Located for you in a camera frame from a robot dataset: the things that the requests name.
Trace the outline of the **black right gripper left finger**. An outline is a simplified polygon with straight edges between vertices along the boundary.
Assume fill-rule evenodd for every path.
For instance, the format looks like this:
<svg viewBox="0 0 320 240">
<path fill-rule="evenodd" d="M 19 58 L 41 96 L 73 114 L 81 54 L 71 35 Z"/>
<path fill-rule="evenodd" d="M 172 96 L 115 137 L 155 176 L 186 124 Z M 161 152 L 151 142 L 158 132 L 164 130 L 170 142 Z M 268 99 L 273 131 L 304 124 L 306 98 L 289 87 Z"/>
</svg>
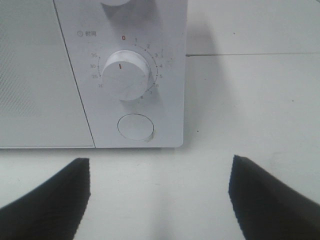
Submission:
<svg viewBox="0 0 320 240">
<path fill-rule="evenodd" d="M 0 238 L 72 240 L 90 196 L 90 160 L 76 158 L 35 189 L 1 207 Z"/>
</svg>

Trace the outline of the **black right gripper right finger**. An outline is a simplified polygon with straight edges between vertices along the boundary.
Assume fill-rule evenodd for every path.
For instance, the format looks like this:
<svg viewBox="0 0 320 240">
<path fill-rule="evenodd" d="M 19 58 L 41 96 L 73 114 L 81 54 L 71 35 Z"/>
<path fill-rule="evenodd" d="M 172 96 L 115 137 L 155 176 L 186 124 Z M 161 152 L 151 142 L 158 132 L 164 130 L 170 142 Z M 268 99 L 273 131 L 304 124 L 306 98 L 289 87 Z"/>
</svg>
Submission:
<svg viewBox="0 0 320 240">
<path fill-rule="evenodd" d="M 320 205 L 247 157 L 233 157 L 228 194 L 246 240 L 320 238 Z"/>
</svg>

